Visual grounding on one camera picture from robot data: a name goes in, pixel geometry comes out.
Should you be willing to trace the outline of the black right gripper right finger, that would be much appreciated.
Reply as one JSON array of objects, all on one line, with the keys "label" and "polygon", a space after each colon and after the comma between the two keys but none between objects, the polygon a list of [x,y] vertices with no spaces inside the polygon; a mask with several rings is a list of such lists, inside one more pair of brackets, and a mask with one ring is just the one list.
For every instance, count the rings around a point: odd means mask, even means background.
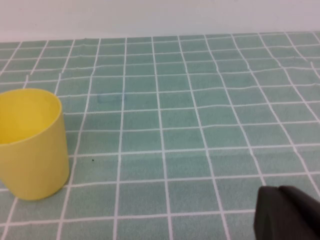
[{"label": "black right gripper right finger", "polygon": [[320,224],[320,202],[294,186],[282,185],[279,190],[294,205],[308,225]]}]

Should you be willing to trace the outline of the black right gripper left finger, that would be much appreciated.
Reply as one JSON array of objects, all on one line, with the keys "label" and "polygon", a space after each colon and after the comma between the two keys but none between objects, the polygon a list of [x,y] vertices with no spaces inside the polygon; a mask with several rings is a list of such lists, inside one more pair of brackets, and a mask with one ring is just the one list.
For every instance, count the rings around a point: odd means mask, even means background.
[{"label": "black right gripper left finger", "polygon": [[308,225],[289,198],[275,186],[258,189],[253,229],[257,240],[320,238],[320,225]]}]

